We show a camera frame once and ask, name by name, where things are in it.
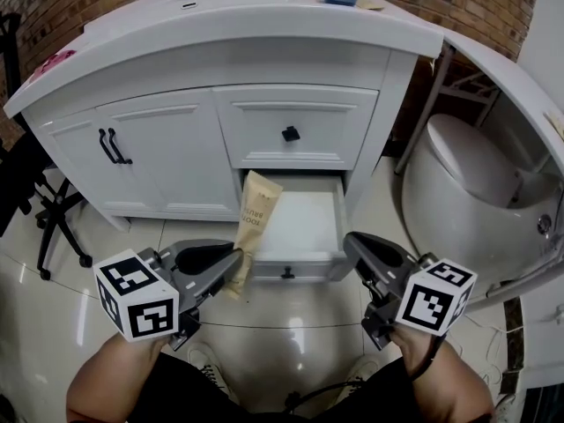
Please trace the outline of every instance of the black pants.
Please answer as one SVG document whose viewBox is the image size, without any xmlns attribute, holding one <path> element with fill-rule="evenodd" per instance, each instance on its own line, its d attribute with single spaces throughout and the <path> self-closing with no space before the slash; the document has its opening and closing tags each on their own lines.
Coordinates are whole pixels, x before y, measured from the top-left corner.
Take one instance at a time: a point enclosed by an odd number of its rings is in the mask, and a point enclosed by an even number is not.
<svg viewBox="0 0 564 423">
<path fill-rule="evenodd" d="M 422 421 L 401 359 L 378 371 L 361 389 L 315 420 L 336 421 L 356 415 L 379 422 Z M 222 417 L 236 417 L 237 421 L 297 419 L 282 414 L 250 414 L 189 363 L 161 354 L 128 422 L 208 421 Z"/>
</svg>

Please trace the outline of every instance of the forearm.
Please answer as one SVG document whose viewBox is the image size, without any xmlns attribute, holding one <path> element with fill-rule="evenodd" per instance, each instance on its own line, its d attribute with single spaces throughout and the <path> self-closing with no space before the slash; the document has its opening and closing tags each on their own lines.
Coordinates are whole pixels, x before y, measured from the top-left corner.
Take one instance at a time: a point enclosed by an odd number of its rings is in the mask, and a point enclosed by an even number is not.
<svg viewBox="0 0 564 423">
<path fill-rule="evenodd" d="M 431 337 L 397 340 L 409 375 L 413 375 L 428 353 Z M 486 384 L 443 342 L 428 370 L 413 382 L 419 408 L 427 421 L 468 423 L 482 415 L 494 415 L 494 403 Z"/>
<path fill-rule="evenodd" d="M 67 420 L 123 423 L 135 406 L 165 339 L 111 337 L 78 371 L 67 393 Z"/>
</svg>

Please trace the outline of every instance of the white toilet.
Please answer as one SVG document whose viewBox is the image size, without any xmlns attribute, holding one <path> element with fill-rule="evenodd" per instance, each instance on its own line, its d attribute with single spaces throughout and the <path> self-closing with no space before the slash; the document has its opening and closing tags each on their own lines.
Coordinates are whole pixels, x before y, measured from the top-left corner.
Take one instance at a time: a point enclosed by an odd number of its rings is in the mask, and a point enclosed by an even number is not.
<svg viewBox="0 0 564 423">
<path fill-rule="evenodd" d="M 555 253 L 561 195 L 558 177 L 520 170 L 478 130 L 433 115 L 405 170 L 402 206 L 419 253 L 476 271 L 483 288 Z"/>
</svg>

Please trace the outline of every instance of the white sneaker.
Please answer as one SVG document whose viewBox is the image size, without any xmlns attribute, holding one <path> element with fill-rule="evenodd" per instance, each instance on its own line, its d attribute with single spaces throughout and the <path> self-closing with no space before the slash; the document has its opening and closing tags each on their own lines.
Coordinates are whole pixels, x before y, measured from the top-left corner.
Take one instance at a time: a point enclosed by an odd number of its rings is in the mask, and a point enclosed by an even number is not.
<svg viewBox="0 0 564 423">
<path fill-rule="evenodd" d="M 224 392 L 231 401 L 239 404 L 239 398 L 234 394 L 221 375 L 218 358 L 208 345 L 205 343 L 190 344 L 188 346 L 188 363 L 204 373 L 205 377 Z"/>
<path fill-rule="evenodd" d="M 362 356 L 354 363 L 354 366 L 346 377 L 346 382 L 366 382 L 370 376 L 376 373 L 379 369 L 380 366 L 378 365 L 378 359 L 375 356 Z M 334 405 L 339 404 L 345 398 L 351 396 L 351 394 L 360 387 L 362 387 L 362 384 L 347 385 L 346 387 L 343 387 L 335 402 L 329 406 L 329 409 Z"/>
</svg>

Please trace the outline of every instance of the toilet lid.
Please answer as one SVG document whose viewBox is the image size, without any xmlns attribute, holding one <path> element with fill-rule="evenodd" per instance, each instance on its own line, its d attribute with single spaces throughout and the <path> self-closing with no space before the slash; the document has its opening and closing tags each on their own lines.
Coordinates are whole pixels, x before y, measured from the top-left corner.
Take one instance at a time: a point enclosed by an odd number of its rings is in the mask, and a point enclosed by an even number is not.
<svg viewBox="0 0 564 423">
<path fill-rule="evenodd" d="M 489 139 L 451 115 L 432 115 L 427 133 L 439 161 L 466 191 L 489 204 L 508 206 L 522 177 Z"/>
</svg>

